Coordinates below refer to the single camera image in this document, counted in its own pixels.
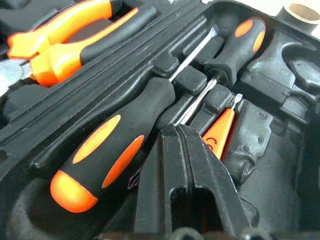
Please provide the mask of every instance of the tool set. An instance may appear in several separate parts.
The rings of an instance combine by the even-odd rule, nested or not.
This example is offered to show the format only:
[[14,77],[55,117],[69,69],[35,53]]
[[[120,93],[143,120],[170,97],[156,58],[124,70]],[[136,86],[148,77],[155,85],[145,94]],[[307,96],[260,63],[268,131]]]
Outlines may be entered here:
[[6,0],[0,34],[0,239],[319,228],[317,39],[224,0]]

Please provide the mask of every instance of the screwdriver handle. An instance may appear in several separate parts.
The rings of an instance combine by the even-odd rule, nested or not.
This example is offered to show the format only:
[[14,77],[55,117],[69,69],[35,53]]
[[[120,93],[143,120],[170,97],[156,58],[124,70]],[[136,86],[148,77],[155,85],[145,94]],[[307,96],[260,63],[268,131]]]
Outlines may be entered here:
[[87,64],[110,47],[127,40],[129,37],[139,32],[147,24],[151,23],[158,13],[157,9],[150,4],[145,4],[137,8],[137,11],[138,13],[133,15],[125,24],[122,24],[99,41],[82,49],[80,56],[81,65]]
[[232,87],[238,71],[255,55],[265,37],[266,24],[260,18],[250,18],[240,24],[226,41],[217,58],[205,66],[207,75],[218,76],[219,83]]
[[183,69],[186,68],[186,66],[188,66],[193,59],[195,59],[195,57],[203,50],[203,48],[208,44],[208,42],[214,38],[215,36],[217,36],[219,31],[219,28],[217,25],[214,25],[207,36],[205,36],[205,38],[199,43],[199,45],[190,53],[190,55],[183,61],[183,63],[181,63],[181,65],[177,68],[177,70],[171,75],[171,77],[168,79],[169,82],[172,82],[179,73],[182,72]]
[[152,78],[135,100],[102,123],[65,162],[51,182],[53,199],[70,212],[82,213],[115,180],[128,185],[130,176],[121,173],[175,97],[172,83]]
[[18,32],[7,40],[9,58],[30,59],[49,46],[64,43],[74,33],[102,18],[110,18],[120,10],[122,0],[86,0],[54,17],[30,32]]

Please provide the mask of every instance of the orange handle grip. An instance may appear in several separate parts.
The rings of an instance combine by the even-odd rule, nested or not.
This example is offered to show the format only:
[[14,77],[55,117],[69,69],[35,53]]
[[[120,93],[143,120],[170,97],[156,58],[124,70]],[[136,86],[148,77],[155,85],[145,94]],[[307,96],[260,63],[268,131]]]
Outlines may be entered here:
[[214,155],[221,160],[232,122],[235,118],[235,111],[227,109],[213,126],[202,137]]
[[175,97],[170,82],[150,79],[136,99],[106,119],[68,158],[52,179],[53,199],[72,213],[83,213],[115,182],[109,199],[114,191],[128,189],[131,176],[142,164],[134,156]]
[[31,59],[49,46],[64,43],[84,26],[113,14],[110,0],[87,0],[58,14],[47,24],[30,32],[20,32],[8,38],[9,58]]
[[48,47],[46,51],[30,60],[33,78],[45,87],[63,82],[81,68],[80,54],[85,47],[113,32],[138,11],[138,8],[134,8],[112,25],[83,41]]

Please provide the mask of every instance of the screwdriver shaft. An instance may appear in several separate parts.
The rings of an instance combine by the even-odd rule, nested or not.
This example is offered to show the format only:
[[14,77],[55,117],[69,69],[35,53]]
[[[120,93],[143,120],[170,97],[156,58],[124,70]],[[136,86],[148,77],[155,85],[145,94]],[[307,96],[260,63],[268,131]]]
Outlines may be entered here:
[[193,116],[193,114],[197,111],[200,103],[204,99],[204,97],[207,95],[207,93],[215,87],[218,80],[215,78],[212,78],[205,88],[201,91],[201,93],[196,97],[196,99],[192,102],[192,104],[187,108],[187,110],[179,117],[179,119],[175,122],[175,125],[178,124],[186,124],[187,121]]
[[242,97],[243,97],[243,95],[242,95],[242,94],[240,94],[240,93],[238,93],[238,94],[235,96],[235,98],[234,98],[234,102],[233,102],[233,105],[232,105],[232,107],[231,107],[231,110],[232,110],[232,111],[234,111],[234,110],[235,110],[235,108],[236,108],[237,104],[238,104],[238,103],[240,103],[240,101],[241,101]]
[[208,35],[199,43],[199,45],[190,53],[190,55],[183,61],[183,63],[180,64],[180,66],[177,68],[177,70],[172,74],[172,76],[168,79],[169,82],[171,83],[176,76],[178,76],[179,73],[181,73],[181,71],[183,69],[186,68],[186,66],[188,66],[193,59],[195,59],[195,57],[201,52],[201,50],[207,45],[207,43],[215,36],[217,36],[217,31],[216,26],[212,27],[210,29],[210,32],[208,33]]

